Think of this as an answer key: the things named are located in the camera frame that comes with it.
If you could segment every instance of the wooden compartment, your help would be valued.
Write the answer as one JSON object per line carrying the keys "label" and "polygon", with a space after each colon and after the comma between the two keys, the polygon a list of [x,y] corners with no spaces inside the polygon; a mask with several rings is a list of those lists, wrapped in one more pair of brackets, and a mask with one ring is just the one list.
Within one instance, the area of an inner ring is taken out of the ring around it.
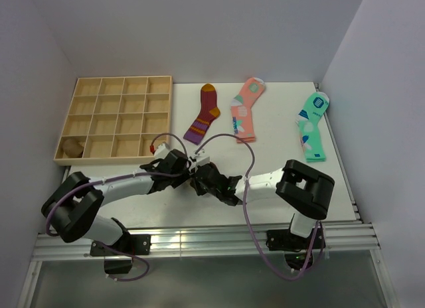
{"label": "wooden compartment", "polygon": [[145,113],[143,114],[142,133],[162,133],[168,132],[169,120],[166,113]]}
{"label": "wooden compartment", "polygon": [[92,114],[96,96],[75,97],[72,99],[69,114]]}
{"label": "wooden compartment", "polygon": [[100,135],[115,133],[118,114],[95,114],[88,134]]}
{"label": "wooden compartment", "polygon": [[112,157],[135,157],[139,153],[139,134],[118,134],[112,144]]}
{"label": "wooden compartment", "polygon": [[121,94],[124,78],[103,78],[99,94]]}
{"label": "wooden compartment", "polygon": [[[139,145],[139,156],[140,157],[148,157],[152,156],[151,153],[151,143],[152,140],[157,136],[158,134],[142,134],[140,138],[140,145]],[[158,139],[155,140],[153,143],[153,146],[155,148],[158,147],[161,143],[167,141],[167,136],[162,135]]]}
{"label": "wooden compartment", "polygon": [[144,94],[124,94],[121,98],[120,113],[141,113],[145,107]]}
{"label": "wooden compartment", "polygon": [[123,94],[145,94],[147,77],[130,77],[124,80]]}
{"label": "wooden compartment", "polygon": [[64,131],[62,136],[67,135],[87,135],[90,122],[92,121],[91,115],[70,115],[66,119]]}
{"label": "wooden compartment", "polygon": [[169,94],[148,94],[146,95],[145,112],[169,112]]}
{"label": "wooden compartment", "polygon": [[74,96],[95,96],[99,92],[101,78],[82,78],[78,79],[75,87]]}
{"label": "wooden compartment", "polygon": [[113,135],[89,135],[84,147],[83,158],[110,157]]}
{"label": "wooden compartment", "polygon": [[[152,139],[170,131],[170,76],[79,78],[54,160],[59,165],[148,163]],[[74,138],[82,157],[70,158],[62,144]],[[169,141],[162,136],[158,146]]]}
{"label": "wooden compartment", "polygon": [[120,95],[115,96],[98,96],[96,106],[94,108],[95,114],[117,114],[120,108]]}
{"label": "wooden compartment", "polygon": [[171,93],[171,77],[149,77],[147,79],[148,94],[169,94]]}
{"label": "wooden compartment", "polygon": [[119,114],[116,134],[140,134],[143,114]]}
{"label": "wooden compartment", "polygon": [[69,159],[70,157],[69,156],[67,156],[66,154],[65,154],[65,152],[62,150],[62,144],[67,140],[67,139],[70,139],[70,138],[74,138],[75,140],[77,140],[77,142],[81,145],[81,146],[83,146],[83,147],[85,147],[86,146],[86,140],[87,140],[87,136],[86,135],[84,135],[84,136],[76,136],[76,137],[61,137],[60,138],[60,142],[59,142],[59,148],[58,148],[58,150],[56,151],[56,155],[54,156],[54,158],[55,159]]}

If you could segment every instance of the sock pattern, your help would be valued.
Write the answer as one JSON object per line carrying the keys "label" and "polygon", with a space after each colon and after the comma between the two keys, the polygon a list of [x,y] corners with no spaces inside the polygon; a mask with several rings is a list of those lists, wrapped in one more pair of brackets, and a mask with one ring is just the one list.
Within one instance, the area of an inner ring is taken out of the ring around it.
{"label": "sock pattern", "polygon": [[183,139],[198,145],[208,131],[211,123],[218,118],[220,110],[217,108],[217,92],[212,84],[205,84],[201,88],[201,111]]}
{"label": "sock pattern", "polygon": [[239,94],[230,103],[232,112],[233,132],[246,142],[255,142],[254,126],[252,124],[251,107],[266,89],[263,80],[250,78],[243,85]]}
{"label": "sock pattern", "polygon": [[299,140],[307,162],[326,160],[317,124],[328,106],[327,95],[323,92],[315,92],[307,99],[303,109],[296,117]]}

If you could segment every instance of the white table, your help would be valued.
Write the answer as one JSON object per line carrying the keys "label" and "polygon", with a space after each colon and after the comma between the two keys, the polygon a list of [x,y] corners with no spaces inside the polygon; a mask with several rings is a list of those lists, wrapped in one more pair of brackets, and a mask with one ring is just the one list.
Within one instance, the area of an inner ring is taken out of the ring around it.
{"label": "white table", "polygon": [[[199,93],[203,84],[175,84],[173,87],[172,132],[183,138],[200,109]],[[218,133],[231,133],[230,101],[243,84],[214,84],[217,90],[220,117],[207,132],[208,138]],[[266,91],[252,108],[257,141],[252,143],[256,164],[251,175],[267,173],[283,167],[288,159],[305,162],[299,144],[298,127],[294,122],[309,95],[315,92],[311,82],[267,82]],[[339,166],[337,154],[325,119],[319,122],[325,162],[310,165],[335,180],[335,188],[325,221],[355,220],[355,213]],[[185,141],[188,152],[197,146]],[[175,140],[171,146],[180,149]],[[243,144],[229,137],[218,138],[205,147],[219,171],[227,176],[242,175],[250,164],[250,153]],[[71,172],[82,171],[86,176],[109,177],[126,174],[138,165],[74,166]],[[294,210],[277,197],[248,205],[253,224],[289,223]],[[99,214],[115,217],[128,228],[166,228],[188,226],[222,226],[245,224],[241,206],[227,206],[211,196],[197,196],[189,185],[173,190],[131,196],[101,208]]]}

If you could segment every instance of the purple cable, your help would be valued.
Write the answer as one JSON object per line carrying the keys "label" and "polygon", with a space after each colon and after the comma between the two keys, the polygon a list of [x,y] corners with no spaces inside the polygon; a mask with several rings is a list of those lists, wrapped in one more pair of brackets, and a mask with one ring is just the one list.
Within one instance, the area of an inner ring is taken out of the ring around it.
{"label": "purple cable", "polygon": [[[313,236],[311,237],[310,240],[310,244],[308,246],[307,249],[307,256],[305,257],[305,261],[304,261],[304,265],[300,270],[300,273],[298,275],[296,275],[295,277],[287,277],[285,275],[283,275],[277,268],[275,268],[272,263],[269,262],[269,260],[267,259],[265,253],[262,251],[260,243],[258,242],[257,238],[255,237],[255,233],[254,233],[254,229],[252,228],[250,219],[248,217],[248,211],[246,209],[246,197],[248,196],[248,188],[249,188],[249,182],[248,182],[248,176],[250,171],[252,170],[252,168],[254,167],[254,163],[255,163],[255,154],[254,154],[254,150],[252,150],[251,146],[242,138],[233,135],[233,134],[227,134],[227,133],[220,133],[220,134],[216,134],[212,137],[210,137],[209,139],[207,139],[196,151],[195,154],[198,153],[209,141],[211,141],[212,139],[215,139],[216,137],[233,137],[235,139],[238,139],[239,141],[241,141],[243,144],[245,144],[245,146],[249,149],[251,156],[252,156],[252,162],[251,165],[249,166],[248,170],[246,170],[245,172],[245,189],[244,189],[244,195],[242,197],[242,208],[244,210],[244,217],[245,217],[245,221],[246,221],[246,225],[248,227],[248,230],[250,232],[252,241],[254,242],[254,245],[258,251],[258,253],[260,254],[261,258],[263,259],[264,263],[272,270],[272,272],[274,272],[278,277],[286,280],[286,281],[295,281],[299,278],[301,278],[306,270],[311,269],[313,266],[311,266],[309,269],[306,269],[307,265],[308,265],[308,261],[310,259],[311,256],[311,252],[313,250],[313,244],[314,244],[314,240],[317,234],[317,229],[319,226],[319,222],[317,221],[314,227],[314,231],[313,231]],[[319,257],[317,259],[317,261],[320,260],[322,252],[323,252],[323,247],[325,245],[325,240],[324,240],[324,235],[323,235],[323,230],[322,230],[322,244],[321,244],[321,249],[320,249],[320,254]]]}

